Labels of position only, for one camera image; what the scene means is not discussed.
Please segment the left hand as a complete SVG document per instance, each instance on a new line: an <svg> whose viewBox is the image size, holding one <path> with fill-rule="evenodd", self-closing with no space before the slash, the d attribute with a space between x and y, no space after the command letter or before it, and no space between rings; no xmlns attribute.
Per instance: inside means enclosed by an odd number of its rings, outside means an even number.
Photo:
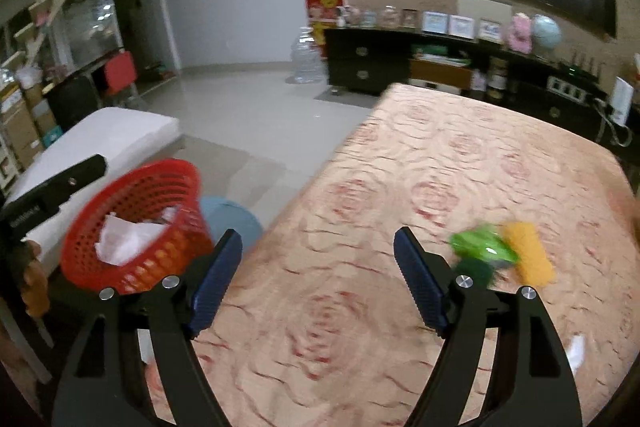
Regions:
<svg viewBox="0 0 640 427"><path fill-rule="evenodd" d="M48 278L38 260L40 246L36 242L26 241L25 248L30 254L30 259L23 271L21 297L27 314L38 320L50 309Z"/></svg>

